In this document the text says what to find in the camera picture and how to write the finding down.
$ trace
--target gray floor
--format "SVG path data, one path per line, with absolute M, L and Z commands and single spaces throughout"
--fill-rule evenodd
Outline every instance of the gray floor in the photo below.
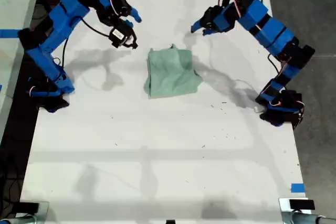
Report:
M 295 138 L 316 213 L 336 217 L 336 0 L 271 0 L 282 21 L 316 55 L 289 85 L 303 93 L 305 119 Z

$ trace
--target crumpled green towel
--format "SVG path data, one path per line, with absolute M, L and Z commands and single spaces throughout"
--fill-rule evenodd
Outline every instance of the crumpled green towel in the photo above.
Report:
M 194 71 L 192 52 L 179 50 L 175 45 L 160 51 L 151 49 L 148 72 L 144 89 L 149 98 L 195 93 L 203 82 Z

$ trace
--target white label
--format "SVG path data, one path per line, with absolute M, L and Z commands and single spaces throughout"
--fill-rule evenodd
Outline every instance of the white label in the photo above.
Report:
M 122 34 L 121 32 L 119 32 L 116 29 L 112 32 L 112 34 L 115 35 L 120 40 L 122 40 L 124 38 L 124 34 Z

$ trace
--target table surface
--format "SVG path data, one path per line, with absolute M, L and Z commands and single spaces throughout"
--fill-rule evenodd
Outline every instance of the table surface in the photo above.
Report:
M 260 120 L 254 102 L 276 74 L 267 51 L 239 24 L 189 34 L 217 0 L 128 2 L 143 18 L 137 50 L 116 50 L 84 24 L 71 34 L 76 90 L 70 107 L 38 115 L 22 200 L 50 202 L 48 221 L 61 223 L 281 223 L 278 199 L 305 195 L 290 192 L 302 183 L 291 126 Z M 108 33 L 94 11 L 85 20 Z M 148 52 L 172 43 L 192 50 L 204 83 L 149 100 Z
M 0 29 L 29 27 L 36 0 L 0 0 Z M 18 39 L 0 39 L 0 143 L 23 57 Z

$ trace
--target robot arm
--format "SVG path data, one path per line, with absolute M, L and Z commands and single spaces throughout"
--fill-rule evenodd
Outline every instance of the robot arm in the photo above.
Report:
M 315 50 L 299 47 L 299 40 L 281 22 L 267 14 L 268 9 L 259 0 L 238 0 L 226 7 L 210 7 L 191 28 L 194 33 L 204 28 L 203 35 L 228 32 L 238 21 L 268 52 L 283 64 L 279 74 L 263 88 L 256 102 L 267 107 L 261 115 L 273 125 L 301 120 L 302 97 L 293 91 L 283 90 L 311 59 Z
M 29 95 L 49 112 L 68 106 L 62 95 L 70 94 L 75 89 L 63 66 L 54 63 L 51 53 L 65 40 L 67 42 L 76 25 L 89 13 L 90 7 L 96 10 L 102 23 L 112 27 L 109 35 L 103 35 L 112 41 L 113 46 L 133 49 L 138 46 L 133 24 L 120 17 L 130 15 L 138 23 L 142 20 L 138 11 L 126 0 L 60 0 L 34 30 L 26 28 L 18 32 L 25 53 L 45 74 L 42 80 L 29 78 Z

